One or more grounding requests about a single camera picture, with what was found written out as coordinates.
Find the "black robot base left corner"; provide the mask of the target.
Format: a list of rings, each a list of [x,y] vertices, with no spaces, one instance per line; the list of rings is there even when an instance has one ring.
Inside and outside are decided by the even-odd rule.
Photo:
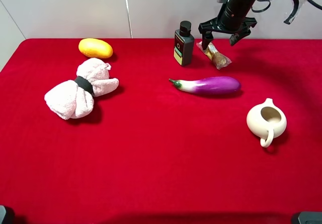
[[[0,205],[0,224],[13,224],[15,213],[12,208]]]

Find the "black robot base right corner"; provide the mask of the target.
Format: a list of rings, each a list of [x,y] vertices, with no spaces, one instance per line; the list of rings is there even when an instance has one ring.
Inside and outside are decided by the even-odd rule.
[[[291,218],[292,224],[322,224],[322,212],[303,211]]]

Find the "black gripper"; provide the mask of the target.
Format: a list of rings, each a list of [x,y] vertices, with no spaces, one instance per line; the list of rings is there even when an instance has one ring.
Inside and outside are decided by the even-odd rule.
[[[212,32],[232,34],[229,43],[231,46],[250,35],[250,28],[257,23],[255,18],[248,18],[255,0],[227,0],[221,6],[216,18],[200,23],[198,30],[202,34],[202,50],[206,50],[213,41]]]

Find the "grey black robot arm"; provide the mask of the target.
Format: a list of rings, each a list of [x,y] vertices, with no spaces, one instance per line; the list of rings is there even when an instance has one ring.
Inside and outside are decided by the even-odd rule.
[[[247,17],[256,0],[219,0],[221,5],[217,17],[200,23],[198,30],[202,34],[202,49],[205,50],[213,41],[213,32],[229,34],[231,46],[251,33],[255,27],[255,18]]]

